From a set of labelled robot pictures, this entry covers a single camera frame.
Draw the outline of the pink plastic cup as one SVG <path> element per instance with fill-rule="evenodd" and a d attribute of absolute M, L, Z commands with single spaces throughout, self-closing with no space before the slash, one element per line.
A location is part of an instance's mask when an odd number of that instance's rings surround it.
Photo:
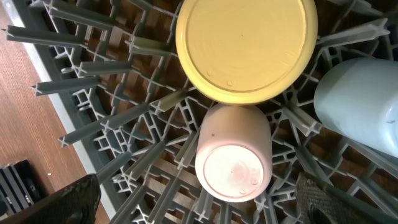
<path fill-rule="evenodd" d="M 195 172 L 202 187 L 225 202 L 246 202 L 263 193 L 272 175 L 266 115 L 254 105 L 212 107 L 201 124 Z"/>

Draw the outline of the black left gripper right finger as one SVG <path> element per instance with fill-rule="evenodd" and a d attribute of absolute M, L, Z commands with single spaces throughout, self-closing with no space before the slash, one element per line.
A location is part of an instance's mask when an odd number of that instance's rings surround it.
<path fill-rule="evenodd" d="M 312 174 L 298 175 L 295 194 L 304 224 L 393 224 L 397 219 Z"/>

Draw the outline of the light blue plastic cup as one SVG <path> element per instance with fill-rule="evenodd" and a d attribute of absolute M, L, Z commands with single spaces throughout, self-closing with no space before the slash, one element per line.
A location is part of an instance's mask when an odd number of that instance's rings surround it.
<path fill-rule="evenodd" d="M 354 58 L 320 80 L 315 112 L 324 127 L 397 156 L 397 62 Z"/>

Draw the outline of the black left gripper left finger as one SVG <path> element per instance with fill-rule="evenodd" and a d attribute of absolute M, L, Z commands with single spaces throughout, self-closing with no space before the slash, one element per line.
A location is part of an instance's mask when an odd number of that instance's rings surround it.
<path fill-rule="evenodd" d="M 98 178 L 88 174 L 1 224 L 94 224 L 100 198 Z"/>

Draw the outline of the yellow plastic bowl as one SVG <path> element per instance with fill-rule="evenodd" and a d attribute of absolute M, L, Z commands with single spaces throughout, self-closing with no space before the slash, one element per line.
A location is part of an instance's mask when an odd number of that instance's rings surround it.
<path fill-rule="evenodd" d="M 185 0 L 175 42 L 184 72 L 201 93 L 250 105 L 298 79 L 317 34 L 313 0 Z"/>

